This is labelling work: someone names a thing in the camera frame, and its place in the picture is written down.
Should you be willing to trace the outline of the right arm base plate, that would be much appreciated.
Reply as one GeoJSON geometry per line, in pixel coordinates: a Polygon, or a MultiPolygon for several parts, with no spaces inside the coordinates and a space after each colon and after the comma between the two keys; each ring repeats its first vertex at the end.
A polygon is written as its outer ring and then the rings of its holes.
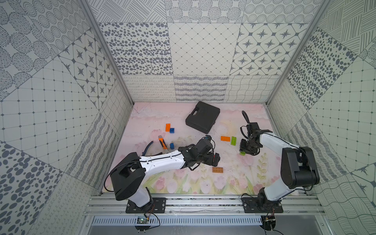
{"type": "Polygon", "coordinates": [[[283,213],[280,201],[266,201],[261,203],[253,197],[241,198],[242,206],[245,213],[283,213]]]}

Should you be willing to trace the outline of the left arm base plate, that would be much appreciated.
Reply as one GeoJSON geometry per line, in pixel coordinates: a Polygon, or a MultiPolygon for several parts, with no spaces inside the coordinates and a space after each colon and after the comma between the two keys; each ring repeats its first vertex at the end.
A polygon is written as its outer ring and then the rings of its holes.
{"type": "Polygon", "coordinates": [[[166,198],[157,197],[146,203],[142,207],[138,207],[133,201],[128,200],[126,213],[165,213],[166,198]]]}

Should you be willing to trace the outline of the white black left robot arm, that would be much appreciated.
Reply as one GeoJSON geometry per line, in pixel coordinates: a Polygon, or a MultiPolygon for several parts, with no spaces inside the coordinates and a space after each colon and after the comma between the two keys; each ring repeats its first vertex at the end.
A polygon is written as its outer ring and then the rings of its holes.
{"type": "Polygon", "coordinates": [[[155,174],[188,168],[194,171],[201,164],[217,167],[220,155],[215,153],[211,136],[205,136],[197,144],[155,156],[128,154],[108,174],[117,201],[133,202],[143,212],[151,210],[154,200],[148,188],[142,186],[144,178],[155,174]]]}

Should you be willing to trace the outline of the tan lego plate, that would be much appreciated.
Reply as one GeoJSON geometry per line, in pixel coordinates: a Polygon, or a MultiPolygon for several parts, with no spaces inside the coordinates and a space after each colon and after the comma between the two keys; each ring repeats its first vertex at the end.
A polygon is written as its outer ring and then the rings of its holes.
{"type": "Polygon", "coordinates": [[[223,173],[224,169],[222,167],[212,167],[213,173],[223,173]]]}

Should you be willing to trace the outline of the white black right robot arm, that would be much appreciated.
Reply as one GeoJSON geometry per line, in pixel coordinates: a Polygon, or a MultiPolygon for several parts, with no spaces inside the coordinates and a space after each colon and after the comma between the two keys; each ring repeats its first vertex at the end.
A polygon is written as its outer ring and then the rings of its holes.
{"type": "Polygon", "coordinates": [[[240,142],[240,151],[256,156],[261,148],[267,147],[281,157],[281,177],[268,187],[262,188],[257,197],[259,207],[266,203],[275,203],[295,190],[302,190],[319,184],[320,176],[313,150],[306,146],[297,146],[276,136],[268,129],[260,129],[256,122],[247,122],[240,131],[244,138],[240,142]]]}

